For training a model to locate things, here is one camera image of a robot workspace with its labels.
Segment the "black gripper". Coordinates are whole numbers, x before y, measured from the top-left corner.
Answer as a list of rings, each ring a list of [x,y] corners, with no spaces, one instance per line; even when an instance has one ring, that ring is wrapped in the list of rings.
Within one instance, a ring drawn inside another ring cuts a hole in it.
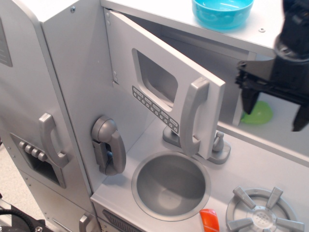
[[[242,89],[243,110],[251,114],[259,94],[265,93],[300,105],[293,121],[293,132],[309,123],[309,62],[277,56],[265,61],[241,61],[236,84]]]

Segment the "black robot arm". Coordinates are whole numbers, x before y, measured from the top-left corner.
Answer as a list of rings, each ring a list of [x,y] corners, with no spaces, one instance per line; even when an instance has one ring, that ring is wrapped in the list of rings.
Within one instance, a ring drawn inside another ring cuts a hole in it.
[[[283,1],[284,24],[274,45],[274,59],[241,61],[236,84],[243,111],[251,114],[260,93],[299,105],[293,131],[309,123],[309,2]]]

